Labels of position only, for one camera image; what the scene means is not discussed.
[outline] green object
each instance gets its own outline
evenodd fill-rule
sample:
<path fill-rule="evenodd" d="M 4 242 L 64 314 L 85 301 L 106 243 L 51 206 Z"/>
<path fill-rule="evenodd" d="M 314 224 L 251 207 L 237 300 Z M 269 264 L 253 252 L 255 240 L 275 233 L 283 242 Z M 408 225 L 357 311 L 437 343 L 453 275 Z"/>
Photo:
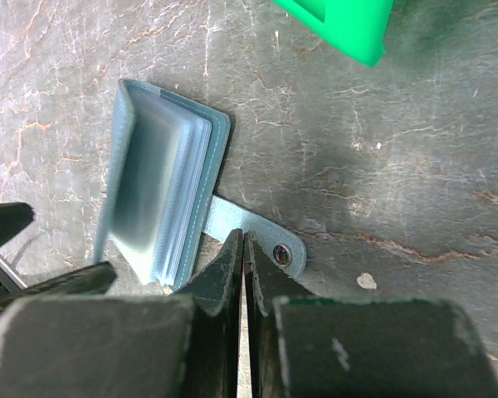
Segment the green object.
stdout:
<path fill-rule="evenodd" d="M 275 0 L 348 56 L 375 66 L 393 0 Z"/>

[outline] stitching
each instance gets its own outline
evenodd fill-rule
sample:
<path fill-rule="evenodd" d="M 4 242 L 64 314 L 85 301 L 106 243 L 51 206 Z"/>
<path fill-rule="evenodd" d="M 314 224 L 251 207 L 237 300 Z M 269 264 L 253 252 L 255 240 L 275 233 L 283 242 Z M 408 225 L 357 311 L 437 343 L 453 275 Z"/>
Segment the stitching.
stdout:
<path fill-rule="evenodd" d="M 206 116 L 210 116 L 212 117 L 216 123 L 220 123 L 220 120 L 219 118 L 214 115 L 214 114 L 205 114 L 202 110 L 200 110 L 199 108 L 196 108 L 195 106 L 193 106 L 192 104 L 185 104 L 183 101 L 179 100 L 179 99 L 176 99 L 176 98 L 172 98 L 172 97 L 169 97 L 167 95 L 165 95 L 164 93 L 160 93 L 160 95 L 165 98 L 166 100 L 170 100 L 170 101 L 173 101 L 179 105 L 182 105 L 184 108 L 190 108 L 191 110 L 193 110 L 194 112 L 196 112 L 197 114 L 199 114 L 200 116 L 204 117 L 205 115 Z M 218 138 L 216 140 L 216 144 L 214 145 L 214 149 L 212 150 L 212 155 L 211 155 L 211 158 L 214 158 L 214 155 L 216 154 L 216 151 L 217 151 L 217 146 L 220 142 L 220 139 Z M 205 174 L 205 182 L 203 184 L 203 189 L 199 192 L 199 200 L 198 200 L 198 204 L 195 208 L 199 208 L 201 206 L 201 202 L 203 201 L 203 195 L 205 193 L 205 188 L 207 187 L 207 182 L 208 182 L 208 179 L 210 178 L 210 172 L 211 172 L 211 169 L 212 169 L 212 162 L 210 162 L 208 164 L 208 169 L 206 171 L 206 174 Z M 193 223 L 192 223 L 192 231 L 190 232 L 190 237 L 188 238 L 188 240 L 190 242 L 193 241 L 193 235 L 195 233 L 195 225 L 196 225 L 196 222 L 198 221 L 198 219 L 201 220 L 204 219 L 204 213 L 200 216 L 200 217 L 195 217 L 193 219 Z M 182 271 L 182 276 L 184 276 L 187 272 L 187 268 L 188 268 L 188 257 L 190 255 L 190 250 L 187 250 L 186 252 L 186 255 L 184 256 L 184 261 L 183 261 L 183 271 Z"/>
<path fill-rule="evenodd" d="M 162 95 L 162 93 L 160 91 L 160 87 L 157 87 L 155 85 L 153 87 L 149 83 L 146 83 L 145 85 L 143 85 L 143 84 L 141 84 L 143 82 L 137 81 L 137 80 L 127 80 L 126 83 L 128 85 L 133 86 L 134 88 L 149 91 L 151 94 Z"/>

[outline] gray surface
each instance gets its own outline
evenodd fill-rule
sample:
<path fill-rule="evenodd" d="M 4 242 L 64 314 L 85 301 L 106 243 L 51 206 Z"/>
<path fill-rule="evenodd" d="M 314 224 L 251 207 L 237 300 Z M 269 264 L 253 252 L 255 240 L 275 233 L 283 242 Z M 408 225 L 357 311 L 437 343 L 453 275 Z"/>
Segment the gray surface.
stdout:
<path fill-rule="evenodd" d="M 38 214 L 3 253 L 86 264 L 116 81 L 145 79 L 234 116 L 217 192 L 300 235 L 310 288 L 455 299 L 498 370 L 498 0 L 397 1 L 385 42 L 367 69 L 270 0 L 0 2 L 0 201 Z"/>

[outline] light blue card holder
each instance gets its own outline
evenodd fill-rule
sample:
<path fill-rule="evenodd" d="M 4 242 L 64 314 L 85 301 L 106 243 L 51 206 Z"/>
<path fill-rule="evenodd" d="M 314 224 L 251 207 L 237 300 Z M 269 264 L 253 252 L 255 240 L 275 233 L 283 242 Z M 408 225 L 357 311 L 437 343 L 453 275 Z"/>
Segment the light blue card holder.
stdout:
<path fill-rule="evenodd" d="M 261 232 L 271 258 L 277 245 L 286 247 L 285 270 L 299 276 L 306 251 L 296 235 L 212 194 L 230 126 L 215 109 L 143 81 L 120 80 L 94 261 L 112 239 L 141 283 L 158 280 L 176 290 L 192 274 L 202 231 L 224 241 L 242 227 Z"/>

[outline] marble surface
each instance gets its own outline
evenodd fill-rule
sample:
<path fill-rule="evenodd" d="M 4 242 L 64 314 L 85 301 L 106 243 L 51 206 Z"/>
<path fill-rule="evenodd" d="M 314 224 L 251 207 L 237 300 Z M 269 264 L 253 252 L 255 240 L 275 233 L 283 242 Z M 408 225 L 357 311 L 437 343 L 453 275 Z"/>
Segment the marble surface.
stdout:
<path fill-rule="evenodd" d="M 454 299 L 498 371 L 498 0 L 396 0 L 385 44 L 363 67 L 271 0 L 0 0 L 0 201 L 37 212 L 2 253 L 30 283 L 88 262 L 139 78 L 232 116 L 217 193 L 304 240 L 310 289 Z"/>

